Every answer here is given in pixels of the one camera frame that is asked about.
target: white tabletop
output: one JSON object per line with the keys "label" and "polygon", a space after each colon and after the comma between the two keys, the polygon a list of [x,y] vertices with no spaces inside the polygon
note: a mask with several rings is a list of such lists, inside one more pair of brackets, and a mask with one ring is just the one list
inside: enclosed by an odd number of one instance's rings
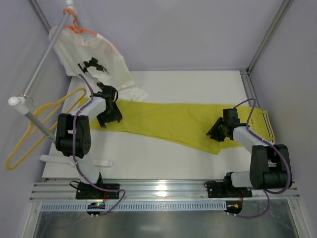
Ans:
{"label": "white tabletop", "polygon": [[[150,103],[238,104],[246,94],[238,71],[134,71],[136,85]],[[84,87],[73,77],[68,89]],[[74,102],[64,103],[63,112]],[[112,160],[99,168],[105,179],[223,179],[227,172],[246,171],[251,155],[243,147],[223,149],[218,155],[177,143],[125,132],[91,130],[91,157]],[[55,145],[50,155],[62,156]],[[44,178],[78,178],[75,168],[46,163]]]}

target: gray floor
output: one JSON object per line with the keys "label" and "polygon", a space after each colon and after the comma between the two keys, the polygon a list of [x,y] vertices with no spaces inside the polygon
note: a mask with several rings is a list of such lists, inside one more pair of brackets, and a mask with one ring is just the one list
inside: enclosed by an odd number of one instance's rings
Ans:
{"label": "gray floor", "polygon": [[[242,215],[263,211],[266,201],[245,201]],[[287,201],[271,201],[257,219],[226,216],[223,211],[123,212],[100,218],[83,213],[42,212],[35,238],[297,238]]]}

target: yellow cloth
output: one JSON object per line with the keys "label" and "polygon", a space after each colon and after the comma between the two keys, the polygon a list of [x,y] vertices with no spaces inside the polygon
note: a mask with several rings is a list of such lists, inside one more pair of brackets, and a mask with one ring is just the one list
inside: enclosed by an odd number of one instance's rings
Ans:
{"label": "yellow cloth", "polygon": [[[87,100],[87,98],[82,99],[80,106]],[[122,121],[108,123],[107,129],[104,129],[100,127],[97,119],[94,119],[90,124],[90,129],[147,135],[214,154],[218,154],[221,148],[241,146],[229,138],[226,138],[224,142],[217,142],[206,135],[217,119],[222,117],[222,109],[231,108],[233,105],[157,104],[130,101],[117,101],[116,103],[122,113]],[[251,107],[238,107],[241,123],[247,121],[250,110]],[[264,115],[267,116],[267,111],[255,109],[250,126],[264,139],[274,141],[268,117],[266,117],[266,123]]]}

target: clothes hanger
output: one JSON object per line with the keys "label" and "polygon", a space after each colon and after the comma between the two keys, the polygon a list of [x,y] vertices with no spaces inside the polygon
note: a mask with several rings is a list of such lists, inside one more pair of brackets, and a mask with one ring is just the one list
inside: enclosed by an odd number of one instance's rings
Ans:
{"label": "clothes hanger", "polygon": [[[33,113],[33,115],[35,117],[38,117],[40,114],[42,114],[43,112],[45,112],[47,109],[55,107],[56,108],[42,121],[42,123],[45,123],[60,107],[61,107],[61,103],[64,102],[67,98],[71,97],[72,95],[74,95],[75,93],[82,91],[83,94],[80,96],[80,98],[67,110],[66,113],[69,113],[79,102],[80,100],[86,95],[87,90],[85,88],[77,88],[75,91],[67,94],[66,96],[64,96],[63,98],[59,99],[58,101],[54,102],[54,103],[47,103],[44,104],[42,106],[40,106],[39,108],[35,109],[35,112]],[[49,129],[49,131],[52,131],[55,127],[57,126],[57,122],[55,122],[54,125],[51,126],[51,128]],[[21,157],[21,159],[13,166],[10,165],[11,159],[13,157],[13,155],[16,153],[16,151],[20,148],[20,146],[22,145],[22,143],[25,141],[25,139],[29,136],[29,135],[33,135],[36,131],[37,128],[33,129],[33,123],[30,122],[28,129],[26,130],[26,132],[24,133],[24,135],[21,137],[20,141],[17,143],[17,145],[14,147],[12,153],[8,156],[6,162],[5,162],[5,168],[7,170],[14,170],[19,164],[22,163],[22,161],[44,140],[44,138],[46,137],[45,135],[42,136],[42,138],[40,140],[38,140],[38,142],[36,142],[32,148],[26,152],[25,155],[23,155]]]}
{"label": "clothes hanger", "polygon": [[88,30],[86,28],[82,28],[82,27],[78,27],[77,26],[77,15],[72,9],[65,8],[63,13],[65,14],[66,12],[69,12],[69,13],[71,13],[73,15],[73,17],[74,17],[74,20],[73,20],[74,25],[73,26],[65,25],[65,27],[72,29],[73,32],[75,32],[76,34],[80,34],[80,33],[83,33],[84,31],[86,31],[86,32],[89,32],[89,33],[91,33],[91,34],[93,34],[95,36],[97,35],[96,32],[93,32],[93,31]]}

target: white wall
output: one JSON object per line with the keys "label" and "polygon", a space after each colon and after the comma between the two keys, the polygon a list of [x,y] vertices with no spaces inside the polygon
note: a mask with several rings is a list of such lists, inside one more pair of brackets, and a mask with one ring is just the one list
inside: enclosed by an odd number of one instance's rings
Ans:
{"label": "white wall", "polygon": [[[49,142],[46,139],[17,169],[6,171],[4,162],[28,124],[7,101],[23,92],[46,48],[48,35],[26,0],[1,3],[0,31],[0,230],[2,237],[15,238],[22,235],[30,192],[34,181],[40,181],[43,170],[39,155],[48,152]],[[30,95],[35,105],[40,106],[65,95],[68,85],[69,78],[52,54]],[[40,135],[29,138],[18,155],[24,154],[39,138]]]}
{"label": "white wall", "polygon": [[317,224],[317,1],[294,0],[252,74],[277,142],[288,146],[294,180]]}
{"label": "white wall", "polygon": [[[282,0],[74,0],[130,70],[246,68]],[[51,26],[65,0],[38,0]]]}

